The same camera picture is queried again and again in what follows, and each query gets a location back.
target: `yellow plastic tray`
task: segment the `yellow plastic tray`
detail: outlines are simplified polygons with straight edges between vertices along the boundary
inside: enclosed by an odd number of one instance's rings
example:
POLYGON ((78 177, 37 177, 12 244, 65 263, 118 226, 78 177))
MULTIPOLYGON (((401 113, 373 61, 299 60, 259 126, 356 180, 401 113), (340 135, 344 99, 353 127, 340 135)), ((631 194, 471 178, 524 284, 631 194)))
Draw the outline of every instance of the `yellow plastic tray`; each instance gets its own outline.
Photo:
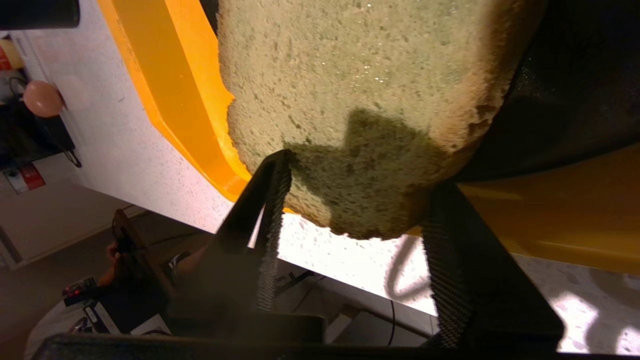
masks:
MULTIPOLYGON (((250 174, 198 0, 98 0, 151 123, 226 198, 250 174)), ((544 174, 462 185, 511 252, 640 275, 640 145, 544 174)))

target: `hand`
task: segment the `hand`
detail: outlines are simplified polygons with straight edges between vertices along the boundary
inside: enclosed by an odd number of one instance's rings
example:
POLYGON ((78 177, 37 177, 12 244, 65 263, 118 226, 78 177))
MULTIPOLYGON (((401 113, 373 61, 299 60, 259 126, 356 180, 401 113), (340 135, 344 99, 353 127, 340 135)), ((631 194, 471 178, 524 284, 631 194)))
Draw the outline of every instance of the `hand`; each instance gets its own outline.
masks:
POLYGON ((115 264, 120 259, 120 253, 118 252, 118 244, 114 241, 107 246, 107 259, 112 264, 115 264))
POLYGON ((107 272, 104 273, 104 275, 98 280, 99 286, 106 286, 111 284, 111 282, 113 282, 113 279, 115 279, 116 277, 115 267, 116 262, 118 261, 118 259, 120 259, 120 253, 118 252, 118 244, 116 244, 115 242, 107 246, 107 259, 109 259, 111 267, 109 267, 109 270, 107 270, 107 272))

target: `white countertop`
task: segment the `white countertop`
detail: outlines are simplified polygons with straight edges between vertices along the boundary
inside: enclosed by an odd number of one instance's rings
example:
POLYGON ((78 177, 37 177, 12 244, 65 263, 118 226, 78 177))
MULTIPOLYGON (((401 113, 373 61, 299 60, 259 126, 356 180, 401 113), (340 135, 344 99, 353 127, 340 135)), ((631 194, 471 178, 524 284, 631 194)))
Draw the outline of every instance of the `white countertop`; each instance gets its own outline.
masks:
MULTIPOLYGON (((74 181, 216 232, 231 203, 153 128, 95 0, 80 3, 77 29, 26 32, 67 104, 62 116, 84 165, 70 166, 74 181)), ((291 214, 281 238, 286 261, 435 314, 418 238, 356 241, 291 214)), ((562 351, 640 354, 637 278, 515 257, 565 321, 562 351)))

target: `fire extinguisher sign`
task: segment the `fire extinguisher sign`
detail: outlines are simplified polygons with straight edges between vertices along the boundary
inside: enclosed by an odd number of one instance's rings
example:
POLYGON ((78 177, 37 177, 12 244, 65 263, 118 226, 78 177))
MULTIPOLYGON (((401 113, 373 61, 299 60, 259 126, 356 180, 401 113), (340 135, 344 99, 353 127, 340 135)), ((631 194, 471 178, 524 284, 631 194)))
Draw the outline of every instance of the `fire extinguisher sign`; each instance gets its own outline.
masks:
POLYGON ((42 175, 33 164, 5 170, 3 173, 17 193, 24 193, 45 186, 42 175))

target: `pink balloon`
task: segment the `pink balloon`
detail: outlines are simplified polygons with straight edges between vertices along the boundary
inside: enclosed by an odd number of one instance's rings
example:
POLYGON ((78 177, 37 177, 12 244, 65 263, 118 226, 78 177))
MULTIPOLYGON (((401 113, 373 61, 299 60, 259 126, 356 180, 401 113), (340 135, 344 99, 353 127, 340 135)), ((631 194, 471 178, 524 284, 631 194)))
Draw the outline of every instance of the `pink balloon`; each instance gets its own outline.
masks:
POLYGON ((62 98, 55 86, 34 80, 24 90, 24 104, 39 117, 54 117, 62 111, 62 98))

